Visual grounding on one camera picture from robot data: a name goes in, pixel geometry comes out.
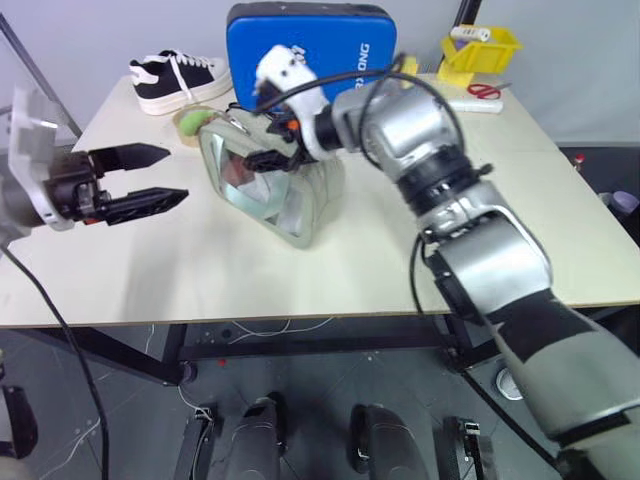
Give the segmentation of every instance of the white wall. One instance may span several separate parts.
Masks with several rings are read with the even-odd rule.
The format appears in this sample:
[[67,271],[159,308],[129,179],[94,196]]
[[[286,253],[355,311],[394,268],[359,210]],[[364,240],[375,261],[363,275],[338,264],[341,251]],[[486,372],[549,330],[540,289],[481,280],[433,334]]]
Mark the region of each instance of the white wall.
[[505,77],[556,143],[640,145],[638,0],[483,0],[524,49]]
[[[2,12],[81,128],[132,58],[176,48],[225,55],[234,0],[0,0]],[[431,62],[457,0],[374,0],[395,20],[398,46]]]
[[[132,58],[177,48],[224,55],[233,0],[0,0],[1,10],[81,127]],[[371,0],[399,50],[437,62],[458,0]],[[477,23],[524,44],[506,77],[560,143],[640,143],[638,0],[483,0]]]

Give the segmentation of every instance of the gray floor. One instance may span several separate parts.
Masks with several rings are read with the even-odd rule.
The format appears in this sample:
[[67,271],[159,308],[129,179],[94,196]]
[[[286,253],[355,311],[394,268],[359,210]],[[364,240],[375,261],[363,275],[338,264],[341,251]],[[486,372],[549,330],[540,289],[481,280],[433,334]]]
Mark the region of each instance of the gray floor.
[[[333,328],[348,327],[336,322]],[[150,333],[147,326],[103,330],[139,349],[145,348]],[[164,327],[156,329],[149,342],[151,354],[159,354],[165,335]],[[73,356],[7,330],[0,331],[0,348],[6,353],[3,383],[25,388],[39,423],[40,440],[26,462],[40,477],[67,459],[97,415]],[[492,390],[499,368],[499,362],[491,362],[474,369],[474,375]],[[92,364],[92,370],[108,412],[111,478],[171,479],[191,412],[177,389],[101,365]],[[225,422],[216,440],[210,479],[221,478],[230,432],[246,406],[271,390],[287,398],[294,425],[282,461],[283,480],[363,478],[350,470],[344,450],[350,410],[358,402],[382,403],[403,418],[417,438],[432,479],[439,478],[433,432],[450,415],[473,418],[491,435],[500,478],[559,478],[458,376],[447,371],[434,350],[424,349],[230,359],[224,365],[200,362],[197,380],[184,392],[195,403],[215,401]],[[522,402],[501,403],[555,452]],[[97,429],[87,438],[72,460],[48,479],[99,478]],[[471,471],[465,480],[473,478]]]

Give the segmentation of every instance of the black cable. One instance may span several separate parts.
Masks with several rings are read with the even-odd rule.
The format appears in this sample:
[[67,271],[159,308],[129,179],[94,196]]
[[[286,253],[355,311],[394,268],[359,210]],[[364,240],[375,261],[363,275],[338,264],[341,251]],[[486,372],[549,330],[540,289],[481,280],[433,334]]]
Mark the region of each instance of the black cable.
[[460,150],[464,153],[465,140],[464,140],[464,134],[462,133],[462,126],[460,125],[460,121],[458,120],[456,113],[453,111],[453,109],[451,108],[447,100],[442,96],[440,92],[438,92],[438,90],[436,90],[434,87],[429,85],[427,82],[420,80],[419,78],[414,77],[413,75],[394,71],[393,68],[395,65],[396,65],[396,62],[394,61],[394,63],[391,64],[391,66],[389,66],[384,70],[365,70],[362,72],[354,71],[354,72],[339,73],[336,75],[330,75],[328,77],[318,78],[317,80],[313,80],[311,82],[303,83],[302,85],[298,85],[297,87],[287,90],[286,92],[283,92],[279,95],[276,95],[271,100],[268,100],[258,105],[253,113],[261,114],[261,113],[268,112],[273,107],[281,104],[282,102],[287,101],[289,98],[293,97],[294,95],[298,95],[299,93],[306,92],[307,90],[310,90],[312,88],[321,87],[329,83],[341,82],[343,80],[350,80],[353,78],[371,78],[371,77],[395,78],[397,80],[405,80],[409,83],[412,83],[413,85],[416,85],[422,88],[423,90],[425,90],[427,93],[429,93],[436,99],[438,104],[442,106],[442,108],[444,108],[444,110],[447,112],[447,115],[449,116],[451,123],[453,124],[453,128],[456,131]]
[[343,80],[351,80],[353,78],[370,78],[370,77],[381,77],[387,73],[387,70],[363,70],[362,72],[354,71],[354,72],[345,72],[338,73],[336,75],[330,75],[328,77],[318,78],[316,80],[312,80],[311,82],[303,83],[302,85],[298,85],[297,87],[291,88],[286,92],[283,92],[279,95],[276,95],[271,100],[267,100],[264,103],[261,103],[256,107],[253,111],[255,114],[266,113],[271,110],[273,107],[280,105],[282,102],[287,101],[294,95],[298,95],[299,93],[306,92],[307,90],[311,90],[312,88],[322,87],[323,85],[327,85],[329,83],[341,82]]
[[371,91],[369,92],[369,94],[367,95],[367,98],[364,101],[364,104],[362,106],[362,113],[360,114],[360,120],[358,121],[358,140],[360,141],[360,152],[362,153],[362,156],[364,156],[364,158],[378,170],[382,170],[382,167],[380,166],[380,163],[378,163],[373,158],[371,158],[371,155],[369,155],[369,151],[367,150],[367,147],[364,142],[364,123],[367,118],[367,113],[369,113],[369,107],[371,106],[371,102],[376,97],[376,95],[378,95],[378,92],[382,88],[382,85],[384,84],[384,82],[386,82],[389,79],[389,74],[394,71],[398,71],[398,69],[402,68],[404,59],[405,59],[405,55],[403,53],[399,54],[393,60],[393,63],[387,70],[387,73],[385,73],[382,76],[382,78],[376,81],[376,83],[373,85],[373,88],[371,88]]
[[84,377],[87,381],[87,385],[89,387],[89,391],[91,392],[91,396],[93,397],[93,402],[96,405],[96,410],[98,411],[98,418],[100,419],[100,431],[102,433],[102,480],[109,479],[109,428],[107,426],[107,416],[104,412],[104,407],[102,406],[102,401],[100,400],[100,395],[98,393],[98,389],[96,388],[96,384],[93,381],[93,376],[91,375],[91,370],[89,370],[89,365],[87,364],[87,360],[80,350],[78,346],[78,342],[76,341],[71,328],[65,322],[64,318],[54,305],[51,297],[45,290],[44,286],[40,283],[40,281],[35,277],[33,273],[20,261],[18,258],[9,250],[6,245],[0,245],[0,251],[5,254],[5,256],[11,260],[11,262],[22,272],[25,276],[31,280],[31,283],[36,287],[45,303],[53,313],[53,316],[56,317],[56,320],[62,327],[62,331],[67,337],[67,341],[75,351],[78,356],[78,360],[80,361],[80,365],[82,367],[82,371],[84,373]]

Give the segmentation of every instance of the white tabletop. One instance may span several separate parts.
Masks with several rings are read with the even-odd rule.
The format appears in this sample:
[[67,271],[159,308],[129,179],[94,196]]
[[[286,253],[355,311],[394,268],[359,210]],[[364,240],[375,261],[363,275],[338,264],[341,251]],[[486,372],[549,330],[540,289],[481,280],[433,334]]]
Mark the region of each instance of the white tabletop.
[[[444,87],[449,97],[464,96]],[[640,252],[525,109],[503,91],[499,115],[460,118],[471,159],[490,175],[546,248],[554,291],[573,306],[640,302]],[[211,102],[224,108],[228,93]],[[213,191],[199,151],[179,143],[171,115],[142,113],[121,79],[77,150],[147,142],[172,150],[158,164],[114,172],[114,196],[152,186],[187,188],[173,210],[108,227],[41,227],[12,250],[41,279],[67,322],[97,326],[250,317],[412,313],[408,261],[414,218],[386,177],[343,155],[344,206],[306,250],[297,250]],[[426,268],[424,309],[447,311]],[[0,325],[55,325],[28,280],[0,260]]]

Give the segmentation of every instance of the white cable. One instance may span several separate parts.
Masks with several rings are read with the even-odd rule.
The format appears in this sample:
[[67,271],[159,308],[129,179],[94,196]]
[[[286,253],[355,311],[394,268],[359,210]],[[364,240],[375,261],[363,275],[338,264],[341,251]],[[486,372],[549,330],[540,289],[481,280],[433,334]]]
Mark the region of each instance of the white cable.
[[194,405],[193,403],[191,403],[190,401],[188,401],[186,398],[184,398],[184,395],[182,394],[182,387],[180,387],[180,385],[178,385],[178,393],[180,394],[180,398],[182,398],[182,401],[185,403],[185,405],[187,405],[188,407],[193,408],[193,410],[198,413],[202,413],[205,418],[207,420],[209,420],[210,422],[213,422],[213,418],[211,418],[211,415],[209,415],[209,412],[207,412],[206,409],[202,408],[202,407],[198,407],[196,405]]
[[253,335],[253,336],[256,336],[256,337],[273,337],[274,335],[280,335],[281,333],[286,332],[287,329],[289,328],[289,326],[291,325],[291,319],[290,318],[287,319],[287,323],[285,324],[285,326],[282,327],[277,332],[255,332],[253,330],[249,330],[247,327],[242,325],[240,322],[233,321],[231,323],[233,323],[240,330],[244,330],[245,332],[247,332],[250,335]]
[[78,447],[80,446],[80,444],[82,443],[82,441],[85,439],[85,437],[87,435],[89,435],[93,430],[95,430],[95,428],[100,425],[100,419],[98,419],[98,421],[91,427],[89,428],[89,430],[87,430],[86,432],[84,432],[80,438],[78,439],[78,441],[76,442],[76,444],[73,446],[73,449],[71,450],[71,453],[69,454],[69,456],[67,457],[67,459],[62,462],[60,465],[58,465],[57,467],[53,467],[51,470],[49,470],[47,473],[45,473],[44,475],[42,475],[40,477],[40,480],[44,480],[45,478],[47,478],[49,475],[51,475],[53,472],[57,472],[58,470],[60,470],[62,467],[64,467],[67,463],[69,463],[71,461],[71,459],[73,458],[73,456],[76,453],[76,450],[78,450]]
[[283,335],[285,333],[310,332],[310,331],[316,330],[316,329],[318,329],[320,327],[324,327],[327,323],[329,323],[334,318],[335,317],[329,317],[326,320],[324,320],[323,322],[319,323],[318,325],[314,325],[313,327],[297,328],[297,329],[293,329],[293,330],[288,330],[287,329],[289,327],[289,325],[291,324],[291,320],[288,320],[287,324],[284,326],[284,328],[282,330],[277,331],[277,332],[254,332],[252,330],[249,330],[244,325],[241,325],[238,322],[232,322],[234,325],[236,325],[241,330],[244,330],[247,333],[245,335],[241,335],[240,337],[232,340],[231,342],[228,343],[228,345],[233,345],[234,343],[239,342],[240,340],[244,340],[247,337],[275,337],[276,335]]
[[151,341],[151,337],[153,337],[153,334],[156,331],[156,325],[155,323],[151,324],[151,333],[149,334],[149,338],[147,338],[147,343],[144,345],[144,353],[149,353],[149,342]]

